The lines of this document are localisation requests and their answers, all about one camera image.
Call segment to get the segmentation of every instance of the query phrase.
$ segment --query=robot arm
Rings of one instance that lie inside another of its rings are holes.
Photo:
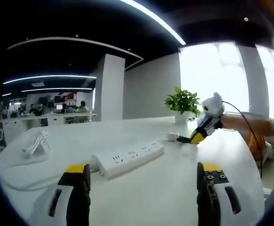
[[[190,136],[190,144],[199,144],[216,129],[221,128],[220,118],[224,112],[222,98],[218,93],[202,102],[204,118]]]

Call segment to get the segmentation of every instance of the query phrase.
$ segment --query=person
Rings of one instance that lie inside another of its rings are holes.
[[[33,104],[30,105],[30,110],[29,110],[29,114],[33,113],[35,114],[37,112],[37,109],[34,107]]]
[[[86,103],[85,103],[85,101],[81,101],[80,102],[80,106],[79,106],[79,108],[78,108],[78,112],[80,112],[80,113],[85,113],[85,112],[89,112],[90,110],[89,110],[89,108],[86,106]]]
[[[265,137],[274,137],[274,120],[247,119],[253,131]],[[249,125],[242,117],[224,115],[220,118],[222,128],[249,130]],[[274,189],[266,199],[265,214],[256,226],[274,225]]]

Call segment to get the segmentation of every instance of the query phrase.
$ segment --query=black ceiling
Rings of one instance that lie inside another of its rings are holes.
[[[245,0],[136,0],[164,19],[187,45],[235,40],[271,46],[271,33],[256,7]],[[120,0],[25,0],[0,2],[0,83],[14,78],[48,74],[90,75],[105,53],[126,59],[139,58],[99,45],[73,40],[93,40],[144,58],[138,65],[174,53],[182,45],[162,26]],[[44,81],[46,88],[83,81]],[[0,85],[0,93],[32,89],[31,81]]]

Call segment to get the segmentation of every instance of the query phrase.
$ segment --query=white power strip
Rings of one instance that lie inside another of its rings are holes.
[[[136,169],[164,154],[164,146],[153,142],[141,148],[125,152],[96,153],[92,160],[100,173],[112,179]]]

